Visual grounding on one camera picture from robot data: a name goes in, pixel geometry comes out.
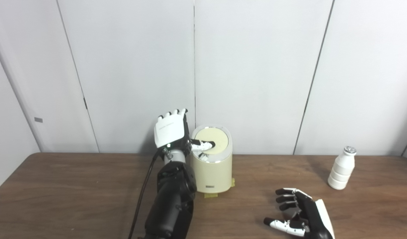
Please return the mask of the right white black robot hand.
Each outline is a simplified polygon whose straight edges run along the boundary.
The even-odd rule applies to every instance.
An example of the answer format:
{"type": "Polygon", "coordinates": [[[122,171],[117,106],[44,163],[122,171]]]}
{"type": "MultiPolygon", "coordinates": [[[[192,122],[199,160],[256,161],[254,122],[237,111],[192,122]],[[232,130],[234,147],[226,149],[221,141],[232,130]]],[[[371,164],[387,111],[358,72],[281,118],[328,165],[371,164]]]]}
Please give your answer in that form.
{"type": "Polygon", "coordinates": [[[322,199],[314,200],[310,195],[295,188],[276,190],[279,210],[294,208],[290,219],[269,217],[263,223],[273,229],[304,239],[334,239],[335,233],[326,206],[322,199]]]}

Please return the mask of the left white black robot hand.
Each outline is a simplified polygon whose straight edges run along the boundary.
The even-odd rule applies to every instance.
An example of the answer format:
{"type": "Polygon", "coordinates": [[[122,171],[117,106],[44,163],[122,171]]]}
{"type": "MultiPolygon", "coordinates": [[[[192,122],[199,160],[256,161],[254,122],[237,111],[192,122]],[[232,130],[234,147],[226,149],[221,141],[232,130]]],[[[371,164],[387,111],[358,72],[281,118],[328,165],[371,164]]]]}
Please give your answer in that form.
{"type": "Polygon", "coordinates": [[[154,127],[156,157],[165,164],[169,162],[186,163],[192,151],[206,151],[216,146],[214,141],[191,139],[187,122],[188,109],[176,109],[157,118],[154,127]]]}

